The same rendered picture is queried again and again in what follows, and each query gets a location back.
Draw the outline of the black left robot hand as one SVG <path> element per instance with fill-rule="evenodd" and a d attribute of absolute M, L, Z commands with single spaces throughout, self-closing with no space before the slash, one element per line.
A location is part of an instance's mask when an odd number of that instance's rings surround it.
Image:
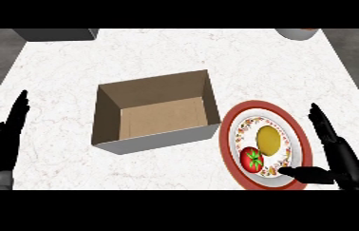
<path fill-rule="evenodd" d="M 0 122 L 0 171 L 11 171 L 16 163 L 19 135 L 25 124 L 28 106 L 28 91 L 22 90 L 13 102 L 5 122 Z"/>

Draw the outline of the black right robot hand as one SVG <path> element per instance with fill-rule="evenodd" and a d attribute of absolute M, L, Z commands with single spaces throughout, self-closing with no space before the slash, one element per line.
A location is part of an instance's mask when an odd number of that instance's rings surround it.
<path fill-rule="evenodd" d="M 301 183 L 335 183 L 341 190 L 359 190 L 359 158 L 316 104 L 311 104 L 308 119 L 323 147 L 329 169 L 316 166 L 280 167 L 279 173 Z"/>

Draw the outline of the red-rimmed patterned plate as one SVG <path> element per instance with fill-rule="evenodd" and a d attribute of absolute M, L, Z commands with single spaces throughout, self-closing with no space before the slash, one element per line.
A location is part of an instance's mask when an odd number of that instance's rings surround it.
<path fill-rule="evenodd" d="M 239 163 L 239 151 L 248 146 L 258 149 L 257 133 L 265 125 L 277 130 L 280 148 L 271 156 L 262 155 L 261 171 L 249 173 Z M 220 125 L 218 145 L 223 162 L 243 189 L 299 190 L 305 188 L 304 183 L 277 172 L 282 166 L 311 166 L 313 156 L 301 126 L 276 105 L 264 101 L 246 101 L 230 109 Z"/>

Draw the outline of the yellow lemon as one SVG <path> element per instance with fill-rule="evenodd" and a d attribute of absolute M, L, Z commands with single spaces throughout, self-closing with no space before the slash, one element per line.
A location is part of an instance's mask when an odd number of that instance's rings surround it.
<path fill-rule="evenodd" d="M 270 125 L 262 126 L 258 130 L 257 146 L 264 156 L 271 156 L 280 148 L 280 135 Z"/>

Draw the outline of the open cardboard box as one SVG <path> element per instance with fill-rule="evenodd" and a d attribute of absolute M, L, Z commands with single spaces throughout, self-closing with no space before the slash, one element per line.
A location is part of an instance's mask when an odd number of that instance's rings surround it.
<path fill-rule="evenodd" d="M 218 126 L 203 70 L 97 87 L 91 145 L 118 155 L 206 140 Z"/>

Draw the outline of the red tomato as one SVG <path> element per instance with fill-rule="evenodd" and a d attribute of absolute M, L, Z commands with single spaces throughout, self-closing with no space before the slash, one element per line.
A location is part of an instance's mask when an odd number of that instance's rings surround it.
<path fill-rule="evenodd" d="M 248 146 L 239 151 L 239 163 L 243 170 L 249 173 L 258 173 L 262 169 L 262 154 Z"/>

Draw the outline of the dark grey appliance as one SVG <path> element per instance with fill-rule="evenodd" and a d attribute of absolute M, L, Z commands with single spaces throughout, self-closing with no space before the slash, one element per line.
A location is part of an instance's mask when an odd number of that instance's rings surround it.
<path fill-rule="evenodd" d="M 14 29 L 28 42 L 90 41 L 96 39 L 97 29 Z"/>

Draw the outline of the pale grey round bowl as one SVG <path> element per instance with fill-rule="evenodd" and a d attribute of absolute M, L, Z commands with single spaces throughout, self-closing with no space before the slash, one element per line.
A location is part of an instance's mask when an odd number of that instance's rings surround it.
<path fill-rule="evenodd" d="M 317 29 L 276 29 L 277 33 L 294 41 L 308 40 L 317 33 Z"/>

